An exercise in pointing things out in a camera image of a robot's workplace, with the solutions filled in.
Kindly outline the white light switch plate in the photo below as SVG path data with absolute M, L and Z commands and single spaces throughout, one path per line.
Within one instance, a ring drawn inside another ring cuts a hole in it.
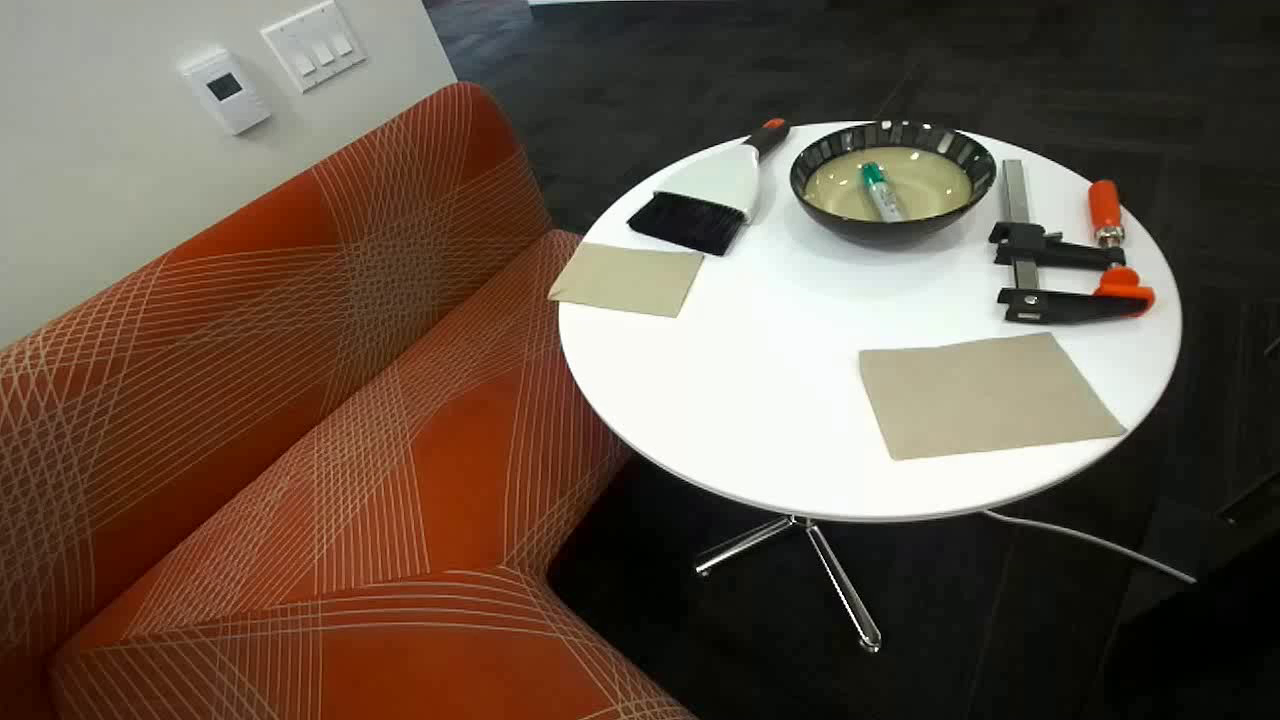
M 299 93 L 313 93 L 365 62 L 365 44 L 335 0 L 318 0 L 313 10 L 274 20 L 262 35 Z

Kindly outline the orange patterned sofa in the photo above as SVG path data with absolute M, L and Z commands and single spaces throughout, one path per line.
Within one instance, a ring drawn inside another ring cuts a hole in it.
M 574 250 L 447 86 L 0 347 L 0 720 L 688 720 L 550 585 Z

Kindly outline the orange black bar clamp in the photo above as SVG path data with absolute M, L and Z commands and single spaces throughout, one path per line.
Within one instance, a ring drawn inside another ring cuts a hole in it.
M 1062 233 L 1027 220 L 1027 181 L 1021 162 L 1000 163 L 1004 215 L 989 233 L 995 261 L 1013 267 L 1013 284 L 995 294 L 995 306 L 1013 326 L 1094 326 L 1142 318 L 1155 306 L 1155 294 L 1130 267 L 1123 257 L 1123 209 L 1113 181 L 1087 183 L 1087 220 L 1095 250 L 1069 244 Z M 1042 284 L 1046 267 L 1095 271 L 1094 294 L 1051 294 Z

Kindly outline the black bowl cream inside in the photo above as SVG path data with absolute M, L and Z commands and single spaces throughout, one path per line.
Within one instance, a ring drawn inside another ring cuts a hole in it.
M 880 163 L 901 223 L 885 223 L 866 197 L 859 169 Z M 961 128 L 934 121 L 859 121 L 807 142 L 790 194 L 800 213 L 846 241 L 907 241 L 970 215 L 995 189 L 995 158 Z

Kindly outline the white thermostat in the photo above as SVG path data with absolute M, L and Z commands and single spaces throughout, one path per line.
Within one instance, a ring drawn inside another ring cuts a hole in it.
M 269 104 L 227 49 L 189 56 L 181 75 L 227 137 L 245 137 L 274 121 Z

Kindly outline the green capped marker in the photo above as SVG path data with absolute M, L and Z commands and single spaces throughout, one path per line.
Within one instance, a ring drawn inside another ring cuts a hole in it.
M 877 209 L 877 215 L 880 215 L 885 223 L 901 223 L 903 213 L 901 213 L 901 205 L 895 205 L 895 194 L 894 194 L 885 169 L 880 169 L 880 163 L 866 163 L 866 169 L 859 169 L 859 181 L 866 181 L 866 197 L 867 197 L 867 205 Z

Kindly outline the large beige cloth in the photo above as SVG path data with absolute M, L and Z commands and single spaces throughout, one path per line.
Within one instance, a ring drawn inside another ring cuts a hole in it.
M 859 380 L 894 461 L 1108 439 L 1108 412 L 1051 332 L 866 347 Z

